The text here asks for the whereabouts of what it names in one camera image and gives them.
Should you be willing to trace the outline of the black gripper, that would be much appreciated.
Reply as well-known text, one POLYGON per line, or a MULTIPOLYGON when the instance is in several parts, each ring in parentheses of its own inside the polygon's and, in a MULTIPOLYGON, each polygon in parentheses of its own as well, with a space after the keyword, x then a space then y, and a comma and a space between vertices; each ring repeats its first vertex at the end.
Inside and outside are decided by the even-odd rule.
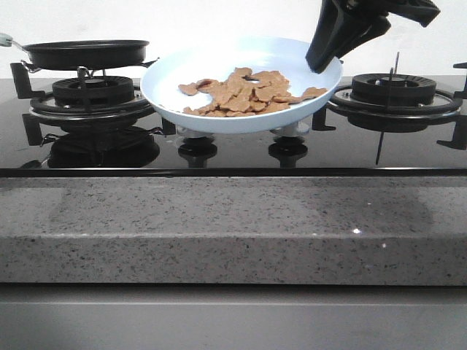
POLYGON ((313 72, 321 73, 334 58, 347 53, 390 29, 387 16, 394 15, 428 26, 441 12, 432 1, 368 0, 322 1, 320 17, 306 62, 313 72))

